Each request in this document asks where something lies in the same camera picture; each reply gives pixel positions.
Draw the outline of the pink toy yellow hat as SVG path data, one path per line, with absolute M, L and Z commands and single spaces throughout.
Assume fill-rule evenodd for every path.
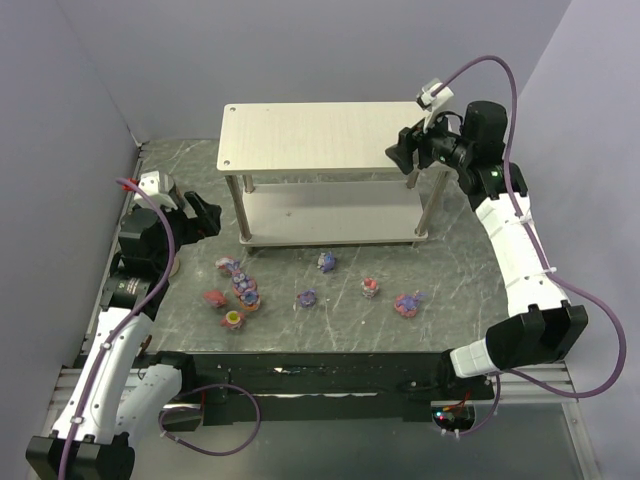
M 225 313 L 220 321 L 220 325 L 229 330 L 241 328 L 245 322 L 245 314 L 243 312 L 231 310 Z

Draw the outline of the red bunny ear toy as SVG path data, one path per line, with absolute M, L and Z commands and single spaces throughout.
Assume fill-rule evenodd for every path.
M 368 298 L 374 298 L 379 291 L 379 283 L 371 277 L 365 277 L 361 282 L 362 294 Z

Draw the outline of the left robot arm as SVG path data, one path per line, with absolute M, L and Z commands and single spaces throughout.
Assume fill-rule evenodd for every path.
M 167 292 L 175 254 L 221 230 L 220 206 L 194 191 L 169 198 L 176 207 L 145 195 L 121 219 L 119 250 L 79 379 L 50 433 L 32 437 L 26 450 L 41 479 L 129 478 L 146 429 L 166 403 L 195 384 L 192 356 L 161 352 L 135 388 L 125 390 Z

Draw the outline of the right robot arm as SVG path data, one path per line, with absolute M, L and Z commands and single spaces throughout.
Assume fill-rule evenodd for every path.
M 507 294 L 508 317 L 485 337 L 449 351 L 446 367 L 459 378 L 565 358 L 588 324 L 570 304 L 534 248 L 528 187 L 519 167 L 503 160 L 506 109 L 495 102 L 467 106 L 459 132 L 449 111 L 429 105 L 417 124 L 403 128 L 387 156 L 402 173 L 439 162 L 456 171 L 458 185 L 493 247 Z

